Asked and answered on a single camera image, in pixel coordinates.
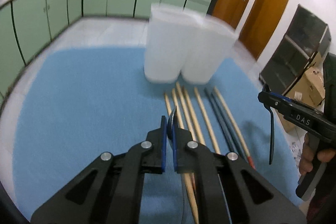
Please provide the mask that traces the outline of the person's right hand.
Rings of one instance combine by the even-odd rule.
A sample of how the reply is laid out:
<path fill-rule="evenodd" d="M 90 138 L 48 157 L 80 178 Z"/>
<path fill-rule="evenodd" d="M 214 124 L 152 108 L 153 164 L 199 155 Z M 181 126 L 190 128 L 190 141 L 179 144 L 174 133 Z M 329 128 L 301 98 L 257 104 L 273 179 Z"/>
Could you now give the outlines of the person's right hand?
<path fill-rule="evenodd" d="M 312 148 L 309 145 L 310 145 L 309 135 L 308 133 L 306 133 L 303 143 L 301 159 L 299 161 L 299 173 L 302 176 L 306 175 L 308 172 L 311 172 L 313 170 L 313 159 L 315 153 L 313 152 Z M 325 149 L 317 154 L 317 158 L 320 162 L 330 162 L 334 157 L 335 157 L 335 149 Z"/>

